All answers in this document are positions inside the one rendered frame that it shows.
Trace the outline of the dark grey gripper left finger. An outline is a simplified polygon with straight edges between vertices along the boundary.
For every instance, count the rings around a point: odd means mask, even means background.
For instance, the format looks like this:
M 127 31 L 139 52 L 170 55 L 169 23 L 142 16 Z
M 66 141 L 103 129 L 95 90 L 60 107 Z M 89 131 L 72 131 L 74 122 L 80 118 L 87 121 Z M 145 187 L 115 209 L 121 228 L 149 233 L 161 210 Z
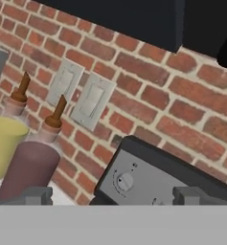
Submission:
M 0 201 L 0 205 L 52 205 L 53 189 L 51 187 L 30 187 L 19 196 Z

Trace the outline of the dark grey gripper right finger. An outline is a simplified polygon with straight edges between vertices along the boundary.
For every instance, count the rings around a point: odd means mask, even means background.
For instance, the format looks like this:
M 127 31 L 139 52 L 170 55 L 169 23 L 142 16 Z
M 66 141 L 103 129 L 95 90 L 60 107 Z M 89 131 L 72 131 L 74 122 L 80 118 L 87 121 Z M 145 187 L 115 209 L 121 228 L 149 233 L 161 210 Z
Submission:
M 174 187 L 172 190 L 173 205 L 183 206 L 212 206 L 225 205 L 227 201 L 213 197 L 198 187 Z

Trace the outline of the dark red oil bottle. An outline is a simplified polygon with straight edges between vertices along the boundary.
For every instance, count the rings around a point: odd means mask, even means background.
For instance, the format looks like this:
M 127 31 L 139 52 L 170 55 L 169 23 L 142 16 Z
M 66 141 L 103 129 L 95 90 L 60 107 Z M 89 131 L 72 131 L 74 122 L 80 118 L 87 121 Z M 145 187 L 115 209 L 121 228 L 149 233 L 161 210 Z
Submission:
M 17 146 L 0 186 L 0 201 L 12 199 L 30 187 L 48 186 L 61 159 L 57 136 L 66 104 L 61 95 L 54 113 L 45 119 L 37 133 Z

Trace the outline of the black and silver toaster oven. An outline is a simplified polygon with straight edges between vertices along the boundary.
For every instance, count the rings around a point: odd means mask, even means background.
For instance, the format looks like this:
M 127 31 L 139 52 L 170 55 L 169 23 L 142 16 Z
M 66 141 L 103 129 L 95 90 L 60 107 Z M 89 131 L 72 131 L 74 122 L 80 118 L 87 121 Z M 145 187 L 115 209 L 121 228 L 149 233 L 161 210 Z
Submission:
M 120 174 L 129 172 L 133 187 L 122 191 Z M 173 205 L 174 187 L 198 187 L 227 201 L 227 184 L 135 136 L 122 139 L 94 190 L 91 205 Z

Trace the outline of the yellow oil bottle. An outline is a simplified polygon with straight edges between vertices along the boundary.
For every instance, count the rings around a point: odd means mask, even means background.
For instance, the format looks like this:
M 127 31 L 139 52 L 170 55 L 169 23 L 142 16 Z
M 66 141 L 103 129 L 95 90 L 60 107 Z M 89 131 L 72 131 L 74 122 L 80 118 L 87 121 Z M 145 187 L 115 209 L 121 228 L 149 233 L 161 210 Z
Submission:
M 5 98 L 4 109 L 0 110 L 0 179 L 7 171 L 11 157 L 30 129 L 23 115 L 28 97 L 26 91 L 31 79 L 24 73 L 19 87 Z

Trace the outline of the white toaster oven knob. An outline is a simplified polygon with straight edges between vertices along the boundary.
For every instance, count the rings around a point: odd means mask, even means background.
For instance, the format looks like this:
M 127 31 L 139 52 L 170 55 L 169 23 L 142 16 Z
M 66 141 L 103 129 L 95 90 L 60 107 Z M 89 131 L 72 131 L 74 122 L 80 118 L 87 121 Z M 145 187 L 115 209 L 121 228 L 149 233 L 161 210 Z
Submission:
M 122 191 L 129 191 L 133 187 L 133 177 L 129 172 L 122 173 L 117 178 L 117 185 Z

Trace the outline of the grey wall switch plate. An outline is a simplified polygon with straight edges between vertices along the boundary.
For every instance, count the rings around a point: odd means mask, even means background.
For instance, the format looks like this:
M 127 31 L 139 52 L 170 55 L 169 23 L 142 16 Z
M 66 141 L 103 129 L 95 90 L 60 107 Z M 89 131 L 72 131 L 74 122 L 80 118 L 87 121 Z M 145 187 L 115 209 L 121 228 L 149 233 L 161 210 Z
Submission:
M 115 87 L 115 82 L 91 73 L 72 111 L 71 119 L 93 131 Z
M 74 61 L 64 58 L 50 86 L 46 101 L 56 106 L 63 95 L 69 101 L 79 84 L 84 68 Z

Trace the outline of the black wall cupboard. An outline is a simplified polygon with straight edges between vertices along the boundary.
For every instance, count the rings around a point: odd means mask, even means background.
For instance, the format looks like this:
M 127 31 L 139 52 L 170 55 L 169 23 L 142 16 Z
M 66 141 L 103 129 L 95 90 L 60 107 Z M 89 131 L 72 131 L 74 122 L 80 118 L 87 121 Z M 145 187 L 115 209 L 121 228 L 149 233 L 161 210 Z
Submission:
M 35 0 L 170 52 L 185 47 L 227 68 L 227 0 Z

